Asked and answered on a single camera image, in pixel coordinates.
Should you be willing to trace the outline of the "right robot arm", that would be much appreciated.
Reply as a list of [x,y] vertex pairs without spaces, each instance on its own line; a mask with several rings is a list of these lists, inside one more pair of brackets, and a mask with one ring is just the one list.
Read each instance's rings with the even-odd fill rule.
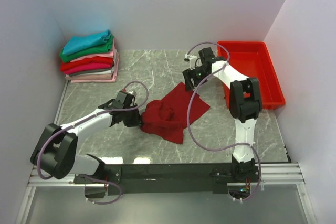
[[235,143],[230,177],[241,182],[258,174],[255,163],[259,158],[254,150],[254,132],[263,103],[257,78],[249,78],[229,64],[228,59],[217,57],[211,48],[199,51],[198,56],[187,52],[184,60],[189,68],[183,71],[185,88],[192,91],[187,107],[186,121],[190,121],[191,108],[198,89],[209,78],[215,77],[229,88],[229,111],[235,121]]

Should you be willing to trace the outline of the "dark red t-shirt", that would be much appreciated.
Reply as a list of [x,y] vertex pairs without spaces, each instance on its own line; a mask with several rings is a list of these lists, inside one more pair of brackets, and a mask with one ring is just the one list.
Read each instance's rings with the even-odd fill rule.
[[158,135],[169,142],[182,144],[192,94],[192,91],[185,91],[185,84],[181,82],[161,100],[148,103],[141,114],[141,130]]

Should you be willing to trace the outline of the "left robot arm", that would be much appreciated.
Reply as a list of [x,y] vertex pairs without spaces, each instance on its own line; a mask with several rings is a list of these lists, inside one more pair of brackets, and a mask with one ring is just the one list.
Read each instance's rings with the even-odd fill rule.
[[77,148],[95,133],[123,123],[126,127],[139,127],[136,92],[119,91],[117,97],[98,106],[90,114],[71,123],[48,124],[31,155],[30,161],[37,167],[40,178],[62,179],[70,173],[85,175],[91,182],[107,179],[105,163],[92,155],[78,155]]

